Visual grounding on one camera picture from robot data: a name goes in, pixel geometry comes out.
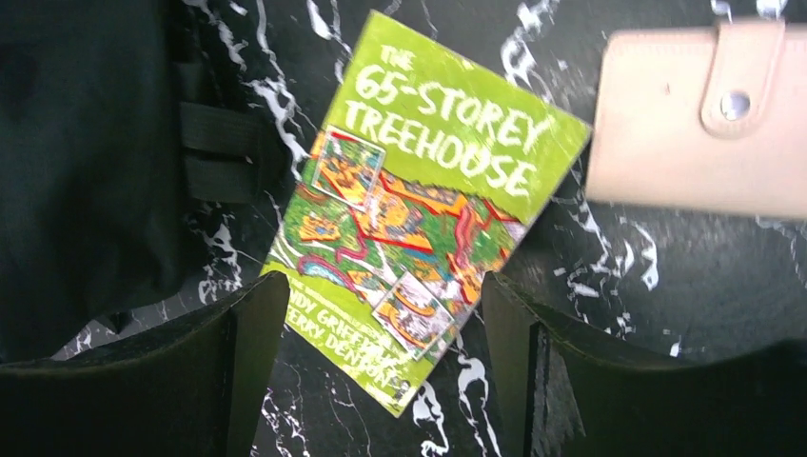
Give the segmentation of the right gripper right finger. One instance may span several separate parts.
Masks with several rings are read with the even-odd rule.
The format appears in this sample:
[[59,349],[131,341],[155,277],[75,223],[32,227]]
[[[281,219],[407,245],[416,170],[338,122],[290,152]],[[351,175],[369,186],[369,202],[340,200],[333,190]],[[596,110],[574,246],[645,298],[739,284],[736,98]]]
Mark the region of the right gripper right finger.
[[806,344],[693,365],[489,272],[482,310],[506,456],[802,456]]

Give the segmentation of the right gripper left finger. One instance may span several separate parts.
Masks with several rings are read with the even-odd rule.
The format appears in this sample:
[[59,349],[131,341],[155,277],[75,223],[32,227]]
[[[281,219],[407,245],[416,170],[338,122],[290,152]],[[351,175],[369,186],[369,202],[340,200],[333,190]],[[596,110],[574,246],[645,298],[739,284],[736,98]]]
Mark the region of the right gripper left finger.
[[64,361],[1,368],[5,456],[247,456],[290,286],[212,305]]

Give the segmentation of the black student backpack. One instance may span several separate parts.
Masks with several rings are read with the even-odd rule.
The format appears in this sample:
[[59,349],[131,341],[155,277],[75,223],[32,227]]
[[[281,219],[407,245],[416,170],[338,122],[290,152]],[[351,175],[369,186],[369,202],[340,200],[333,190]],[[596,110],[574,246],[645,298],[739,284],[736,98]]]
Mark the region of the black student backpack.
[[192,200],[248,204],[285,156],[218,107],[188,1],[1,5],[1,359],[173,295]]

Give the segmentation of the green treehouse book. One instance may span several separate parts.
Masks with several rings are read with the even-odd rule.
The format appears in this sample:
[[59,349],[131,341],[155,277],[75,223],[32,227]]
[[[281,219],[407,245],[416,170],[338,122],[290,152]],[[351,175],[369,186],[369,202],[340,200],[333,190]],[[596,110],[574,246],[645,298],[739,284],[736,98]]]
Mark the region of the green treehouse book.
[[589,135],[372,11],[266,257],[287,324],[400,416]]

